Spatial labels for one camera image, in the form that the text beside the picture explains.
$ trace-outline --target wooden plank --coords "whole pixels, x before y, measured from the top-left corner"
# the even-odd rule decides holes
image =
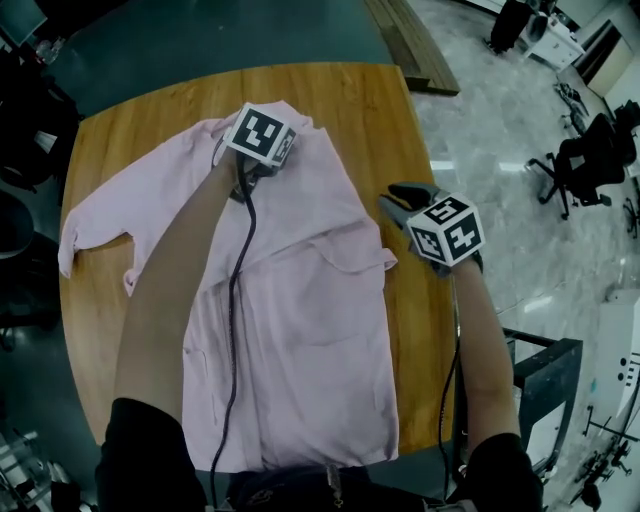
[[[455,96],[460,86],[406,0],[364,0],[410,90]]]
[[[386,274],[400,451],[433,446],[440,397],[454,350],[451,283],[407,251],[407,240],[376,204],[390,183],[433,183],[409,93],[399,68],[373,64],[295,64],[199,78],[129,100],[85,119],[73,150],[62,219],[102,183],[171,136],[244,102],[285,100],[325,127],[382,241],[398,258]],[[104,441],[113,397],[120,331],[127,307],[122,284],[133,244],[120,237],[80,251],[60,295],[69,359],[89,425]],[[446,409],[450,437],[452,397]]]

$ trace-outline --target pink shirt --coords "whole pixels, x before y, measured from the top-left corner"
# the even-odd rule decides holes
[[[263,105],[298,137],[285,168],[252,194],[257,231],[239,279],[238,396],[218,470],[312,463],[371,464],[397,457],[398,417],[383,249],[324,129],[284,102]],[[134,240],[127,293],[176,213],[211,170],[235,114],[201,121],[132,163],[74,208],[60,271],[73,255],[123,233]],[[228,201],[185,335],[183,428],[191,459],[208,470],[231,390],[228,279],[249,229]]]

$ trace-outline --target desk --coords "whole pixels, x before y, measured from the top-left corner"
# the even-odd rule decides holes
[[[387,272],[400,451],[438,439],[442,388],[454,350],[451,283],[407,251],[406,240],[376,205],[395,181],[433,182],[427,152],[399,68],[376,64],[289,64],[211,75],[134,98],[85,119],[71,157],[62,222],[111,176],[169,137],[206,118],[225,117],[245,101],[284,99],[324,126],[383,245],[398,257]],[[80,401],[98,443],[104,440],[127,296],[122,284],[133,247],[120,237],[76,255],[60,279],[67,348]],[[453,393],[445,417],[450,438]]]

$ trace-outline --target person's arm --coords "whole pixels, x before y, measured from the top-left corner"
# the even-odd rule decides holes
[[[468,258],[452,272],[472,452],[498,434],[520,435],[520,427],[513,400],[511,358],[480,268]]]
[[[173,219],[144,266],[122,329],[115,396],[182,418],[182,344],[213,233],[235,179],[227,149]]]

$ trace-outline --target black sleeve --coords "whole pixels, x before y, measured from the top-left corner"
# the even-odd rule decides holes
[[[96,483],[101,512],[202,512],[206,505],[180,424],[128,398],[113,402]]]
[[[464,498],[473,501],[478,512],[542,510],[542,482],[515,434],[500,434],[480,444],[462,487]]]

